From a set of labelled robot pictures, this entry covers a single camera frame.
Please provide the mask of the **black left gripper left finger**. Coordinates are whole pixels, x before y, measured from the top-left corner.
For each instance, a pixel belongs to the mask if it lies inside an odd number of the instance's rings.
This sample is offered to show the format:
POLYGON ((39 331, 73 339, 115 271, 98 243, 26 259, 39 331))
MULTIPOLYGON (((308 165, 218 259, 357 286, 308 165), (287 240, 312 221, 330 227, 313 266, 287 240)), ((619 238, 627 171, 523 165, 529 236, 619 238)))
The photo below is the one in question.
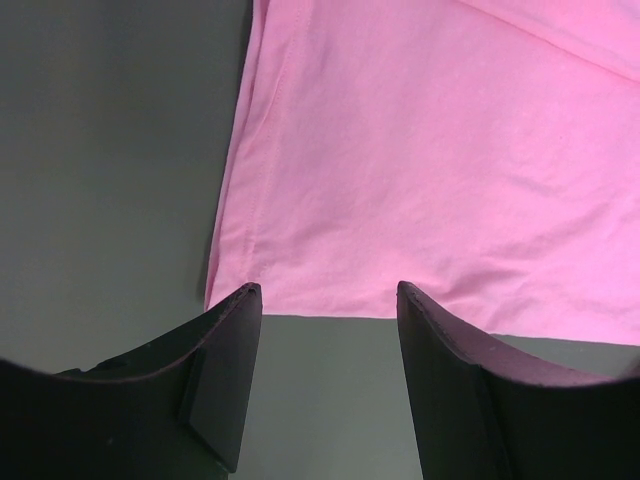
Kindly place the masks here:
POLYGON ((90 370, 1 363, 5 479, 225 479, 237 470, 262 297, 248 283, 90 370))

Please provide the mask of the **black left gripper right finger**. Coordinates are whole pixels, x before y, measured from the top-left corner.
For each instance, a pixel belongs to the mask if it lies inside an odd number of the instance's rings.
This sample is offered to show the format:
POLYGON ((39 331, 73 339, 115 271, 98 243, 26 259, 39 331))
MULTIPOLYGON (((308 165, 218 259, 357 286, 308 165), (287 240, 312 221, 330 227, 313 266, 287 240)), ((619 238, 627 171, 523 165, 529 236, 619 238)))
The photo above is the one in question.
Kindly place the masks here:
POLYGON ((639 379, 519 350, 397 288, 397 325, 426 479, 635 479, 639 379))

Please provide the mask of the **pink t shirt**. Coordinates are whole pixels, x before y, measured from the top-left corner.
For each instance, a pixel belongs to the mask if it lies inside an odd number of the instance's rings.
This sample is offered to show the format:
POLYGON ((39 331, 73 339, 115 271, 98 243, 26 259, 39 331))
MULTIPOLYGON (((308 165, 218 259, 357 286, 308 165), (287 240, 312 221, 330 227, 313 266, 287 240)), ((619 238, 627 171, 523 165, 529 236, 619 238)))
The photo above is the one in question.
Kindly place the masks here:
POLYGON ((205 287, 639 341, 635 1, 257 1, 205 287))

